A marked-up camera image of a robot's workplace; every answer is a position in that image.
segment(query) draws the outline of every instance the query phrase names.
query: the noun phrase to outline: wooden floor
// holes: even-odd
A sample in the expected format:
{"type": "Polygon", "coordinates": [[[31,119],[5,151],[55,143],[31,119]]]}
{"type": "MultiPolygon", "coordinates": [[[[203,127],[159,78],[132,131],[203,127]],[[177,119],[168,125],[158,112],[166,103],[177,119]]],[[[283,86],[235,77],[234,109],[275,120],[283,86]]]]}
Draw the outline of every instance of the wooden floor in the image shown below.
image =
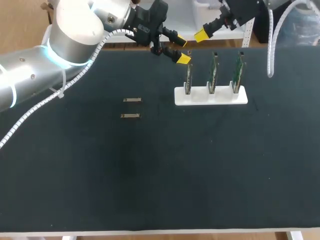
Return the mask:
{"type": "MultiPolygon", "coordinates": [[[[40,8],[45,0],[0,0],[0,54],[31,48],[41,44],[48,26],[47,12],[40,8]]],[[[253,37],[251,47],[261,47],[253,37]]],[[[241,40],[218,40],[204,42],[200,48],[232,48],[241,47],[241,40]]],[[[132,43],[126,45],[109,44],[107,50],[137,50],[132,43]]],[[[320,240],[320,230],[303,232],[305,240],[320,240]]],[[[60,237],[49,237],[48,240],[60,240],[60,237]]],[[[191,234],[191,235],[143,235],[143,236],[110,236],[80,237],[79,240],[286,240],[285,233],[243,233],[243,234],[191,234]]]]}

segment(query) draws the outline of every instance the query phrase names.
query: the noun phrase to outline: black mat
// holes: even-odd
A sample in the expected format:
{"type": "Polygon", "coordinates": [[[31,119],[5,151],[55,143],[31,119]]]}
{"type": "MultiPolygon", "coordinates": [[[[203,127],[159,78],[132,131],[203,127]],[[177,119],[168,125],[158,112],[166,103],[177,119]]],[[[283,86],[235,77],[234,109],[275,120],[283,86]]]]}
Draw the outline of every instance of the black mat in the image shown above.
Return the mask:
{"type": "MultiPolygon", "coordinates": [[[[237,50],[218,52],[228,84],[237,50]]],[[[272,79],[244,52],[249,103],[208,107],[175,106],[186,66],[103,52],[0,150],[0,232],[320,227],[320,48],[277,51],[272,79]]],[[[193,51],[194,86],[211,54],[193,51]]],[[[0,136],[49,93],[0,113],[0,136]]]]}

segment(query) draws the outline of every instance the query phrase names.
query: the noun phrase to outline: small metal part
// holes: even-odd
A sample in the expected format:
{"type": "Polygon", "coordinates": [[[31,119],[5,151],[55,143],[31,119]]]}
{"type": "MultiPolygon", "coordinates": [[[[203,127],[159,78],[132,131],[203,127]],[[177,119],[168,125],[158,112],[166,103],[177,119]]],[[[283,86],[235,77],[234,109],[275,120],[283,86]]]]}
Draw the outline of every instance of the small metal part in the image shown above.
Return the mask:
{"type": "Polygon", "coordinates": [[[218,68],[219,68],[218,54],[216,52],[214,52],[213,58],[212,58],[211,69],[210,69],[210,79],[208,81],[210,94],[215,94],[217,80],[218,80],[218,68]]]}
{"type": "Polygon", "coordinates": [[[138,97],[138,98],[124,98],[123,102],[126,103],[142,103],[142,98],[138,97]]]}
{"type": "Polygon", "coordinates": [[[113,24],[115,22],[115,18],[113,16],[108,17],[108,23],[113,24]]]}
{"type": "MultiPolygon", "coordinates": [[[[187,56],[191,57],[192,52],[187,51],[187,56]]],[[[185,85],[185,94],[190,95],[191,93],[191,85],[192,85],[192,64],[188,63],[187,73],[186,73],[186,85],[185,85]]]]}
{"type": "Polygon", "coordinates": [[[121,114],[121,118],[122,119],[139,119],[141,117],[139,113],[136,113],[136,114],[121,114]]]}
{"type": "Polygon", "coordinates": [[[247,63],[244,62],[244,57],[245,57],[245,54],[243,52],[238,53],[238,58],[236,60],[236,68],[235,68],[233,79],[232,79],[232,88],[233,88],[234,94],[239,93],[242,76],[247,66],[247,63]]]}

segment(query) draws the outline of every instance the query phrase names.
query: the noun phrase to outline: white stand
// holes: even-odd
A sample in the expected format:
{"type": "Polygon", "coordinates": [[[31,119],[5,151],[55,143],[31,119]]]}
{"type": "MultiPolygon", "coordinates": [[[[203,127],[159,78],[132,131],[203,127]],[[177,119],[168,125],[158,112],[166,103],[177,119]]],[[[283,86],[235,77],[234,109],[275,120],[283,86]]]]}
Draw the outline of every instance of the white stand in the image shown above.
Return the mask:
{"type": "Polygon", "coordinates": [[[232,82],[229,86],[216,86],[214,94],[209,93],[209,83],[206,86],[192,86],[190,95],[186,94],[186,82],[182,87],[174,89],[174,102],[177,106],[201,105],[238,105],[247,104],[248,98],[244,86],[239,93],[234,94],[232,82]]]}
{"type": "Polygon", "coordinates": [[[301,231],[287,231],[288,240],[304,240],[301,231]]]}

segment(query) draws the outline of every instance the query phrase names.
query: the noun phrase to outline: white cable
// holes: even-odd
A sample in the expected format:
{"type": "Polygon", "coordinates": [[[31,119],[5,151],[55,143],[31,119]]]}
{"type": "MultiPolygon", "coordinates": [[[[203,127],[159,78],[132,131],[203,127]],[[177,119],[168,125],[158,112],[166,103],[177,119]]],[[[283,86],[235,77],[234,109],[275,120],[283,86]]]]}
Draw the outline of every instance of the white cable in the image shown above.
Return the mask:
{"type": "Polygon", "coordinates": [[[57,91],[57,90],[55,90],[53,87],[50,87],[49,89],[50,89],[52,92],[54,92],[54,93],[57,91]]]}
{"type": "Polygon", "coordinates": [[[269,12],[269,18],[272,18],[272,21],[270,21],[270,32],[269,32],[269,42],[268,42],[268,58],[267,58],[267,74],[269,78],[272,78],[275,73],[275,54],[276,54],[276,44],[278,35],[280,32],[280,29],[286,19],[286,17],[289,15],[289,13],[294,9],[295,6],[299,4],[306,4],[308,8],[311,8],[311,10],[317,14],[318,17],[320,17],[320,11],[318,10],[317,6],[311,1],[311,0],[295,0],[293,3],[291,3],[288,8],[284,11],[283,15],[281,16],[278,24],[275,27],[274,34],[272,37],[273,32],[273,26],[271,30],[271,24],[273,24],[273,14],[271,15],[272,11],[269,12]]]}
{"type": "Polygon", "coordinates": [[[64,68],[61,68],[61,69],[62,69],[62,88],[60,89],[61,91],[58,95],[60,99],[62,99],[65,96],[64,92],[66,90],[66,84],[67,84],[66,70],[64,68]]]}
{"type": "Polygon", "coordinates": [[[8,140],[12,137],[12,135],[17,131],[17,129],[21,126],[21,124],[28,118],[30,117],[31,114],[33,114],[35,111],[37,111],[39,108],[41,108],[43,105],[47,104],[48,102],[50,102],[51,100],[55,99],[56,97],[58,97],[58,95],[60,95],[61,93],[63,94],[63,88],[64,90],[67,90],[68,88],[70,88],[73,84],[75,84],[77,81],[79,81],[86,73],[87,71],[90,69],[90,67],[92,66],[92,64],[94,63],[94,61],[96,60],[99,52],[101,51],[102,47],[104,46],[104,44],[106,43],[106,41],[111,38],[114,35],[118,35],[118,34],[126,34],[129,36],[134,36],[134,33],[132,31],[129,30],[125,30],[125,29],[118,29],[118,30],[114,30],[112,32],[110,32],[96,47],[92,57],[91,57],[91,61],[89,61],[89,63],[87,64],[87,66],[71,81],[69,81],[66,85],[65,88],[62,86],[62,88],[60,88],[58,91],[56,91],[55,93],[53,93],[52,95],[48,96],[46,99],[42,100],[41,102],[39,102],[38,104],[34,105],[32,108],[30,108],[14,125],[13,127],[9,130],[9,132],[4,136],[4,138],[0,141],[0,149],[8,142],[8,140]]]}
{"type": "Polygon", "coordinates": [[[269,12],[269,39],[268,39],[268,54],[267,54],[267,67],[266,71],[269,78],[272,78],[273,73],[271,74],[271,48],[272,48],[272,37],[274,34],[274,12],[271,9],[268,9],[269,12]]]}

